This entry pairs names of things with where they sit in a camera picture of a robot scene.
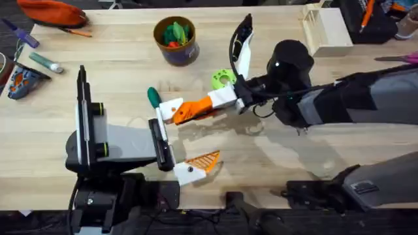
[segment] pencil case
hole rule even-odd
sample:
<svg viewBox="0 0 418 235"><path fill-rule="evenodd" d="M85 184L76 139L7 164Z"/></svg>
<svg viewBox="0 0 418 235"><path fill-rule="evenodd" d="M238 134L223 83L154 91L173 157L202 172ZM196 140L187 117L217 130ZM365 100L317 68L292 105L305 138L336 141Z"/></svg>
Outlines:
<svg viewBox="0 0 418 235"><path fill-rule="evenodd" d="M39 25L78 29L88 22L84 11L59 1L18 0L18 5L27 17Z"/></svg>

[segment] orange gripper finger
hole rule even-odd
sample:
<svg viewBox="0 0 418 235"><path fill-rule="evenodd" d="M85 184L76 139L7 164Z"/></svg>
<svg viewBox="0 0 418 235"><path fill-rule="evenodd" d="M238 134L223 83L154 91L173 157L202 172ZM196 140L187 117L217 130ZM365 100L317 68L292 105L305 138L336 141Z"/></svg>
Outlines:
<svg viewBox="0 0 418 235"><path fill-rule="evenodd" d="M176 113L173 115L173 122L176 125L180 125L183 122L192 119L199 114L207 113L212 109L212 100L209 96L199 101L184 102Z"/></svg>

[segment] scissors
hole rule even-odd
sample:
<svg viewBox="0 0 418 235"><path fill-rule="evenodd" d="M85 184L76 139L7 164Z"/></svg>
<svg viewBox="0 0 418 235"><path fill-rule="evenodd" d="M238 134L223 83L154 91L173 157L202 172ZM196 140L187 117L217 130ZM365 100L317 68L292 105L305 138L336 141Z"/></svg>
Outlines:
<svg viewBox="0 0 418 235"><path fill-rule="evenodd" d="M374 58L375 61L402 61L406 63L418 63L418 52L401 56L385 56Z"/></svg>

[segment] wooden table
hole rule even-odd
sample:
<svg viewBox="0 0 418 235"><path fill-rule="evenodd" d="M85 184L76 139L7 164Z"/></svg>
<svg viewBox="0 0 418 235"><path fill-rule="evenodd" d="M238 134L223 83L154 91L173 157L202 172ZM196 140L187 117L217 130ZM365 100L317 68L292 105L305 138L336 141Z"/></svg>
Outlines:
<svg viewBox="0 0 418 235"><path fill-rule="evenodd" d="M33 36L40 41L36 52L60 62L65 74L54 74L30 60L33 49L25 46L19 62L49 74L52 81L19 101L6 94L0 97L0 210L67 207L76 174L65 168L65 143L75 128L80 65L86 67L93 101L104 102L110 124L147 128L147 119L155 116L146 96L148 87L157 88L165 101L206 95L211 74L229 68L229 39L246 14L253 14L255 29L250 76L266 72L277 42L305 41L300 6L86 12L91 39L48 27L33 28ZM153 41L154 25L173 14L189 18L197 28L201 53L187 67L166 63ZM416 43L417 38L383 46L358 45L349 56L316 59L312 82L323 84L353 72L398 65L372 58L407 54L416 49ZM182 187L182 208L223 206L227 191L245 192L246 200L255 206L286 208L287 201L270 190L280 191L288 180L331 179L347 166L378 163L418 149L415 126L326 125L298 136L274 116L261 120L250 112L170 125L168 133L179 161L221 150L223 164L212 176ZM173 173L160 172L156 164L135 171L150 180L175 179Z"/></svg>

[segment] green object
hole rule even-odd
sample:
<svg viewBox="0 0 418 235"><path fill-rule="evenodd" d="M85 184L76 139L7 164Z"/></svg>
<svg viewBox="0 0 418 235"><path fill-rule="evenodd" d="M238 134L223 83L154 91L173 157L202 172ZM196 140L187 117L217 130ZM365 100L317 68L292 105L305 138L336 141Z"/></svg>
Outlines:
<svg viewBox="0 0 418 235"><path fill-rule="evenodd" d="M150 87L148 88L147 95L152 107L158 108L159 104L161 103L161 98L158 95L158 91L154 87Z"/></svg>
<svg viewBox="0 0 418 235"><path fill-rule="evenodd" d="M214 89L224 88L227 82L235 84L236 78L234 72L230 69L221 69L212 74L212 87Z"/></svg>
<svg viewBox="0 0 418 235"><path fill-rule="evenodd" d="M164 40L164 45L168 46L170 42L176 42L177 39L174 36L174 26L173 25L169 25L167 26L167 28L165 29L164 33L163 33L163 40Z"/></svg>
<svg viewBox="0 0 418 235"><path fill-rule="evenodd" d="M185 40L185 33L184 33L183 27L177 22L174 22L173 26L174 26L173 32L174 32L174 36L177 39L177 42L180 45L184 45L186 40Z"/></svg>
<svg viewBox="0 0 418 235"><path fill-rule="evenodd" d="M190 33L190 27L189 25L185 25L184 26L184 35L185 35L185 40L189 41L189 33Z"/></svg>

